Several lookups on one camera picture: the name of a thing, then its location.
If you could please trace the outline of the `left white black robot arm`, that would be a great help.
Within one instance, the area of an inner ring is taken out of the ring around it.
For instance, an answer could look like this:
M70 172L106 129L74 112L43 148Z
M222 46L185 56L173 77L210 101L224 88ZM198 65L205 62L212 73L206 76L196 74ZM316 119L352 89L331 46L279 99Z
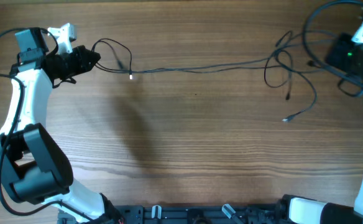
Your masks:
M14 28L19 53L7 77L12 97L0 129L0 202L11 214L10 202L30 203L35 212L53 206L77 223L124 223L125 218L103 195L73 176L65 153L47 132L49 96L62 83L90 71L98 53L72 47L76 29Z

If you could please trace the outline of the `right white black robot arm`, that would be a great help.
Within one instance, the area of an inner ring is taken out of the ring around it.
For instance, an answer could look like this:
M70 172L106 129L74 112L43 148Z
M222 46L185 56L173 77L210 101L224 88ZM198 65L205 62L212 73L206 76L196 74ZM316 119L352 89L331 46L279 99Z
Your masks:
M360 90L356 96L361 96L363 95L363 20L354 35L341 37L334 43L325 61L321 61L313 53L306 41L312 20L322 10L339 3L339 1L328 2L308 16L302 28L301 43L314 63L339 77L341 83L349 82L358 86ZM363 9L363 2L353 1L353 4ZM292 196L287 200L286 210L287 220L292 223L363 223L363 178L353 207Z

